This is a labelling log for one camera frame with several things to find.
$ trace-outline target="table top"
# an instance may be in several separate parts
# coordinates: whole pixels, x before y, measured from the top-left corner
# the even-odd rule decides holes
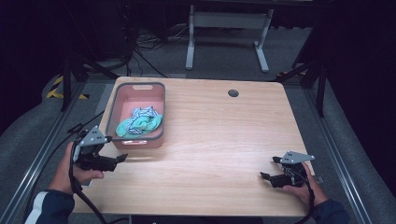
[[[272,162],[288,150],[306,154],[279,83],[120,77],[100,123],[104,133],[117,86],[161,82],[166,88],[163,145],[116,149],[125,162],[83,192],[102,213],[191,216],[304,216],[299,199],[273,189],[260,172],[283,174]],[[239,95],[231,97],[229,90]],[[76,213],[92,210],[79,198]]]

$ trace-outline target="dark background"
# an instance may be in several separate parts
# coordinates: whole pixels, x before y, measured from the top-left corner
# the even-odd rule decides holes
[[[188,6],[137,4],[128,9],[131,14],[126,21],[120,16],[125,8],[112,1],[65,2],[0,3],[0,133],[40,104],[44,86],[59,73],[69,50],[92,61],[122,57],[128,53],[125,36],[135,35],[139,27],[166,36],[174,24],[186,23],[189,11]],[[396,182],[389,169],[396,143],[395,7],[391,2],[370,0],[333,4],[336,10],[323,13],[318,23],[315,10],[282,8],[275,12],[272,25],[315,26],[299,62],[317,57],[329,60],[328,78],[334,93],[395,195]]]

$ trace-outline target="black cable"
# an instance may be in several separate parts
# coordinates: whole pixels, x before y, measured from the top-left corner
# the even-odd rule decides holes
[[[32,199],[33,199],[33,194],[35,192],[35,187],[37,186],[38,183],[38,179],[40,178],[40,176],[43,174],[44,169],[46,168],[48,162],[50,161],[50,159],[52,158],[52,156],[55,154],[55,152],[58,150],[58,148],[64,143],[66,142],[67,139],[69,139],[73,134],[75,133],[79,133],[82,128],[84,126],[86,126],[87,124],[89,124],[90,122],[92,122],[94,119],[98,118],[100,115],[102,115],[105,111],[102,111],[101,113],[99,113],[98,115],[96,115],[93,119],[90,119],[88,122],[86,122],[85,124],[78,124],[75,127],[73,127],[72,129],[68,130],[67,132],[70,133],[60,144],[58,144],[58,146],[56,146],[51,153],[49,154],[49,156],[47,157],[47,159],[44,161],[44,165],[43,168],[39,171],[37,179],[35,180],[35,182],[33,183],[32,189],[30,191],[29,194],[29,198],[28,198],[28,202],[26,204],[24,213],[23,213],[23,222],[26,221],[27,217],[28,217],[28,211],[30,208],[30,205],[32,203]]]
[[[102,213],[99,211],[99,209],[91,202],[91,200],[82,192],[82,186],[80,185],[80,183],[78,182],[78,180],[76,180],[76,178],[73,175],[73,166],[74,166],[74,161],[73,161],[73,157],[76,151],[76,146],[79,143],[79,140],[81,138],[83,138],[87,133],[86,132],[81,132],[75,139],[74,143],[73,143],[73,147],[72,147],[72,153],[70,155],[70,165],[69,165],[69,179],[70,179],[70,183],[72,186],[72,190],[74,193],[76,193],[78,195],[78,197],[84,201],[84,203],[86,203],[91,210],[96,214],[96,216],[99,218],[100,222],[102,224],[114,224],[117,223],[119,221],[123,221],[123,220],[129,220],[126,217],[122,217],[122,218],[118,218],[114,221],[111,221],[109,223],[106,222],[105,218],[103,217]]]
[[[134,52],[136,52],[144,61],[146,61],[146,63],[148,63],[148,65],[150,65],[155,71],[157,71],[161,76],[163,77],[169,77],[167,75],[165,75],[164,73],[160,72],[157,68],[155,68],[149,61],[146,60],[145,57],[143,57],[142,53],[139,52],[138,50],[134,49]]]
[[[305,217],[303,217],[300,221],[296,222],[296,224],[303,224],[305,223],[309,218],[312,217],[312,214],[314,213],[314,200],[315,200],[315,193],[311,188],[311,185],[309,184],[309,180],[307,177],[303,177],[302,175],[300,175],[299,173],[291,170],[290,168],[288,168],[288,170],[286,172],[291,172],[295,175],[298,175],[300,178],[303,179],[303,181],[305,182],[306,186],[308,187],[308,192],[309,192],[309,211],[308,214],[306,214]]]

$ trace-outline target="hand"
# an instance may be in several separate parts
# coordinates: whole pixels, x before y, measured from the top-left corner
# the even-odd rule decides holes
[[[312,176],[308,165],[305,162],[302,162],[302,165],[305,168],[309,185],[311,186],[311,189],[315,193],[314,206],[329,200],[329,198],[324,194],[317,180]],[[309,205],[309,191],[308,191],[308,186],[306,184],[303,184],[300,188],[287,185],[283,187],[283,190],[294,196],[299,197],[305,204]]]
[[[73,142],[67,145],[64,156],[58,164],[55,176],[49,183],[48,189],[56,189],[64,193],[73,194],[69,178],[70,156],[72,153],[72,147]],[[101,171],[84,171],[76,165],[73,166],[73,175],[79,183],[84,183],[92,179],[103,179],[105,177],[103,172]]]

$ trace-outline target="dark sleeve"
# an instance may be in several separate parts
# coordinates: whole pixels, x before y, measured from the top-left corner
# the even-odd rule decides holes
[[[318,224],[349,223],[350,217],[344,206],[332,199],[320,203],[314,208],[312,218]]]
[[[35,196],[32,212],[25,223],[67,223],[74,206],[73,195],[58,190],[41,191]]]

